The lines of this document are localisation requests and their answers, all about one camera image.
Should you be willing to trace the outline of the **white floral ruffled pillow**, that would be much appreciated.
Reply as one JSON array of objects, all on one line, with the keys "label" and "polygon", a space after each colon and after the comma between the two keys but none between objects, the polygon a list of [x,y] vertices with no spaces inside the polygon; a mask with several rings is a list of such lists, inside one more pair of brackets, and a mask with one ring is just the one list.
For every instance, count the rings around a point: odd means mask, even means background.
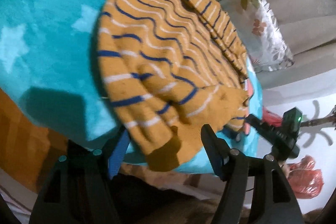
[{"label": "white floral ruffled pillow", "polygon": [[255,71],[279,71],[294,65],[267,0],[222,0],[223,10],[237,28]]}]

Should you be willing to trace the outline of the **red plastic bag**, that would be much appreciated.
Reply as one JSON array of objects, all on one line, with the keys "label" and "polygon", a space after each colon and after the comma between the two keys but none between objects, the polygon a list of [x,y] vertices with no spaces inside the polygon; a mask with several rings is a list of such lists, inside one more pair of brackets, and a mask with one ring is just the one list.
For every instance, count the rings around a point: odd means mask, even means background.
[{"label": "red plastic bag", "polygon": [[322,170],[315,169],[313,157],[306,155],[288,167],[288,182],[297,199],[308,200],[320,194],[324,185]]}]

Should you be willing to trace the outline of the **teal star cartoon blanket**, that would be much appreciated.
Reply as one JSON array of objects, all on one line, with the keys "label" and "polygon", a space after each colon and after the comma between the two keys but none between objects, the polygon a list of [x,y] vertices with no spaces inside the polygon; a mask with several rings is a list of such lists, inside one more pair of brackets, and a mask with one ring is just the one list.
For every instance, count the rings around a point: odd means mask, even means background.
[{"label": "teal star cartoon blanket", "polygon": [[1,0],[1,89],[30,121],[87,149],[117,135],[100,79],[105,0]]}]

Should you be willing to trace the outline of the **mustard striped knit sweater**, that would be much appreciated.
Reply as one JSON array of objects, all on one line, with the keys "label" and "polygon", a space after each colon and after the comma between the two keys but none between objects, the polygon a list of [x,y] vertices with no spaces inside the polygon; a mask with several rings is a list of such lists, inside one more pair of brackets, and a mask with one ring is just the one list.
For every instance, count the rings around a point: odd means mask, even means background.
[{"label": "mustard striped knit sweater", "polygon": [[110,105],[151,170],[191,160],[205,124],[244,130],[247,50],[216,0],[106,0],[97,43]]}]

